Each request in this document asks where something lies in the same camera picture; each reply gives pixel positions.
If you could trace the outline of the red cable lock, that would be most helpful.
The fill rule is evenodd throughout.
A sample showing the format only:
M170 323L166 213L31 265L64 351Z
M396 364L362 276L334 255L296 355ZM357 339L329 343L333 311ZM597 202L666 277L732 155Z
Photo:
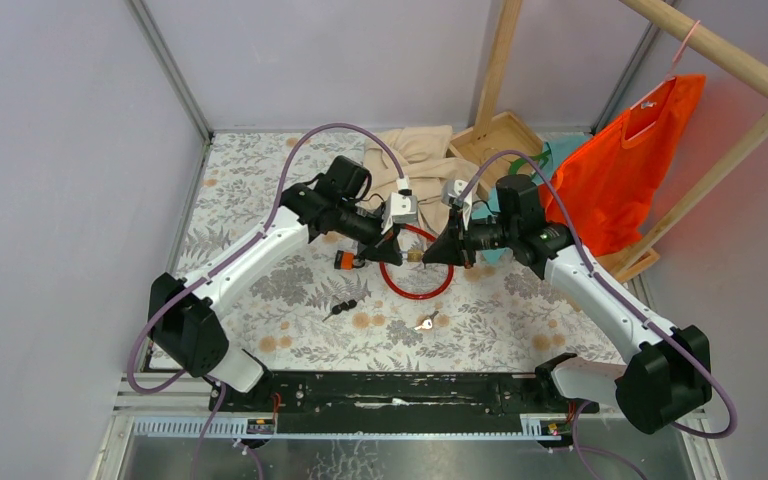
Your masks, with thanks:
M429 300L443 294L454 280L453 266L443 264L411 263L404 260L404 252L419 249L425 252L436 237L414 225L405 226L411 244L402 252L401 266L379 263L379 272L385 285L396 295L408 300Z

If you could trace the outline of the small black key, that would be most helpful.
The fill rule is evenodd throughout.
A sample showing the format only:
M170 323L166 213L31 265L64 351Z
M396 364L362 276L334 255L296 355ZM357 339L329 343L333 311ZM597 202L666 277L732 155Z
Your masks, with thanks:
M357 307L357 305L358 305L358 302L354 299L339 302L330 308L329 313L323 318L323 322L325 322L326 320L328 320L333 316L337 316L337 315L340 315L341 313L353 310L354 308Z

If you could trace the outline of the silver key pair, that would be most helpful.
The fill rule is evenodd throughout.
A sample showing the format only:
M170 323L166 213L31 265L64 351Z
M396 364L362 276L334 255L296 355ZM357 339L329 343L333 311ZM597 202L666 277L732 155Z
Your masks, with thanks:
M434 319L439 314L438 311L434 311L433 313L423 317L418 324L414 327L416 331L427 331L431 330L434 327Z

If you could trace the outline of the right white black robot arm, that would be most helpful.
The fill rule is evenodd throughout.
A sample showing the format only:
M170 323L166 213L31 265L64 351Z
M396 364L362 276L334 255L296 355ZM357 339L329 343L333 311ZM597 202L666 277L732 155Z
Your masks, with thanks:
M618 408L635 428L652 434L711 400L710 345L701 330L679 329L653 312L576 244L569 227L548 222L528 177L500 179L497 201L497 213L474 219L466 182L447 181L442 202L448 221L423 263L467 268L478 252L507 248L571 299L623 360L611 364L563 354L539 365L533 386L539 407L557 412L571 400L588 400Z

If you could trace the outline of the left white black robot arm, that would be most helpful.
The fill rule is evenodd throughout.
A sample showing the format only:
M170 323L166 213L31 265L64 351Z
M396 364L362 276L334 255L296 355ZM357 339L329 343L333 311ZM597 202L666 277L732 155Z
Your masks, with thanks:
M398 189L374 211L360 207L370 172L345 156L324 174L297 183L278 197L278 207L219 256L178 279L168 273L151 287L148 335L193 377L210 377L232 388L248 411L269 401L266 368L231 347L220 319L249 287L287 256L318 236L337 232L354 240L356 260L399 265L401 225L415 220L417 201L400 179Z

